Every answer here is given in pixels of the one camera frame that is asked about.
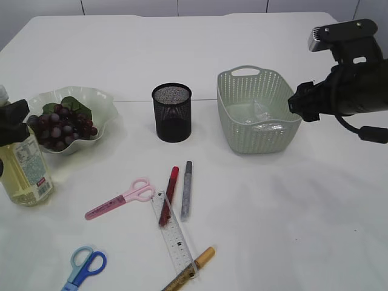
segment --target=ruler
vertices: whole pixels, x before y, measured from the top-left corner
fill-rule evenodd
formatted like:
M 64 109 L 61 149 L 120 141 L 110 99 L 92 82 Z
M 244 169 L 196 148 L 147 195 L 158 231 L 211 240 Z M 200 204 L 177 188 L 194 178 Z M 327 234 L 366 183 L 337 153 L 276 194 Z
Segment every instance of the ruler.
M 165 200 L 169 206 L 170 215 L 168 216 L 169 220 L 167 221 L 167 224 L 163 227 L 160 227 L 159 219 Z M 195 277 L 198 274 L 198 269 L 196 268 L 192 254 L 190 253 L 189 247 L 186 244 L 178 220 L 176 220 L 170 201 L 166 197 L 165 191 L 160 191 L 157 193 L 151 199 L 151 204 L 156 216 L 156 223 L 162 232 L 164 242 L 166 243 L 167 249 L 169 250 L 169 254 L 176 273 L 179 274 L 186 267 L 192 265 L 193 273 L 190 274 L 190 276 Z

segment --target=red marker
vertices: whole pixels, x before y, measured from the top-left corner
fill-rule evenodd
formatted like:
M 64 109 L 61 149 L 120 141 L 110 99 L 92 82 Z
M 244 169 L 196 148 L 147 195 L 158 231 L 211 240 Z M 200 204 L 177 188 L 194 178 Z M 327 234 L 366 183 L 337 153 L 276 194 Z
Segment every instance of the red marker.
M 179 173 L 178 167 L 172 168 L 169 185 L 167 186 L 166 196 L 167 196 L 167 199 L 170 201 L 171 205 L 172 205 L 172 198 L 174 197 L 176 180 L 178 179 L 178 173 Z M 170 209 L 169 209 L 169 206 L 167 205 L 167 201 L 164 201 L 162 213 L 160 214 L 160 219 L 159 219 L 159 225 L 161 227 L 167 224 L 167 221 L 169 220 L 169 216 L 170 216 Z

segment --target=black mesh pen holder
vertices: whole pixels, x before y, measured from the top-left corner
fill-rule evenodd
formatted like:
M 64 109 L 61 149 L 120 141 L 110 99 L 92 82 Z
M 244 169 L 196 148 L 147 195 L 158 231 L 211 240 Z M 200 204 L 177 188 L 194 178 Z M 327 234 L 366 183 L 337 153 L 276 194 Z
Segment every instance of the black mesh pen holder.
M 192 132 L 192 91 L 183 84 L 167 83 L 152 91 L 156 133 L 167 142 L 180 142 Z

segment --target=silver marker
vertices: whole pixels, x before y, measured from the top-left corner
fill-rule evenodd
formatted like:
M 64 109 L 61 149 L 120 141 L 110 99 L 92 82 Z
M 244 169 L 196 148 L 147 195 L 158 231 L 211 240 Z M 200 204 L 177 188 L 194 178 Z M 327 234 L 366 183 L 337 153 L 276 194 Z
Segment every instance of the silver marker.
M 192 199 L 192 175 L 193 175 L 193 162 L 187 161 L 186 170 L 184 173 L 181 221 L 186 221 L 190 215 L 190 203 Z

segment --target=basket handle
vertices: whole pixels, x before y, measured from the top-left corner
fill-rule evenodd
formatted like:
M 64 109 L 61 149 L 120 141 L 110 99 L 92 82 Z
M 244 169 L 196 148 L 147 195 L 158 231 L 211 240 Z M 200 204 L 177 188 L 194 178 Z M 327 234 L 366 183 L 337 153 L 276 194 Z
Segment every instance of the basket handle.
M 236 72 L 238 70 L 244 70 L 244 69 L 251 69 L 251 70 L 258 71 L 257 74 L 255 74 L 255 75 L 246 75 L 246 76 L 256 76 L 256 75 L 260 74 L 260 70 L 262 70 L 262 68 L 256 67 L 254 65 L 241 65 L 239 67 L 235 67 L 234 69 L 229 70 L 229 74 L 232 75 L 233 72 Z

